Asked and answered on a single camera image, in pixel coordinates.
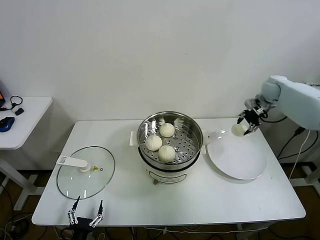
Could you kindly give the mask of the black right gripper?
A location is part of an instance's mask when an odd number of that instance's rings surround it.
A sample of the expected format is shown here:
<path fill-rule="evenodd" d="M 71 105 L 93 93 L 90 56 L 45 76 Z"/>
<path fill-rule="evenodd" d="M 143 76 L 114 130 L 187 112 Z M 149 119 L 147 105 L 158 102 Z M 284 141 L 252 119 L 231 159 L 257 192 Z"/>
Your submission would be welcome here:
<path fill-rule="evenodd" d="M 237 124 L 239 125 L 243 120 L 246 120 L 249 124 L 247 130 L 244 132 L 244 136 L 254 133 L 258 128 L 260 123 L 260 116 L 254 111 L 250 109 L 245 109 L 238 115 Z"/>

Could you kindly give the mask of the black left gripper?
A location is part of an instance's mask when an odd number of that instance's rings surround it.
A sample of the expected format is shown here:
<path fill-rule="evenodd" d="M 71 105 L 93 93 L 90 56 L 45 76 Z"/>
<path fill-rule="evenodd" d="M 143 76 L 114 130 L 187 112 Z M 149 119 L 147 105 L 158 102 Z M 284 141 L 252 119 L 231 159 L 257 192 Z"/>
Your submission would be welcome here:
<path fill-rule="evenodd" d="M 103 201 L 100 201 L 97 216 L 94 219 L 85 217 L 76 217 L 76 209 L 80 201 L 80 196 L 77 197 L 71 209 L 67 212 L 70 229 L 72 230 L 72 240 L 86 240 L 88 235 L 94 228 L 104 219 L 103 216 Z"/>

